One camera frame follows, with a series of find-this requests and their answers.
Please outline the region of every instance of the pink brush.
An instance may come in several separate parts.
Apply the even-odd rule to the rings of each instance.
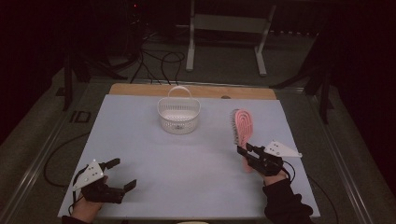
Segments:
[[[235,109],[232,113],[233,139],[234,143],[247,149],[247,142],[253,135],[253,122],[251,115],[245,109]],[[244,169],[251,172],[253,169],[248,165],[246,158],[243,158]]]

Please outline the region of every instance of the white table surface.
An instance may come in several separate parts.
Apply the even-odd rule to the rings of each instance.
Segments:
[[[266,205],[262,179],[245,173],[233,144],[231,112],[247,109],[253,119],[249,143],[267,146],[272,140],[296,149],[283,108],[277,100],[198,98],[197,129],[186,135],[164,131],[157,112],[162,97],[107,95],[78,162],[77,171],[93,159],[120,158],[105,170],[112,188],[137,179],[121,204],[107,203],[98,214],[115,219],[240,219],[262,218]],[[301,159],[284,158],[296,170],[291,186],[303,195],[313,217],[318,206]],[[69,187],[58,216],[68,215]]]

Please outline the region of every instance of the metal stand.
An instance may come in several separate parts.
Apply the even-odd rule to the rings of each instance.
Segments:
[[[191,0],[190,44],[187,54],[187,71],[192,71],[194,66],[194,31],[195,29],[201,29],[262,34],[262,40],[259,46],[255,47],[254,53],[256,55],[257,65],[259,67],[259,75],[261,77],[265,77],[267,75],[264,59],[262,58],[262,49],[271,27],[271,21],[274,17],[276,6],[271,7],[267,19],[257,19],[195,14],[194,5],[195,0]]]

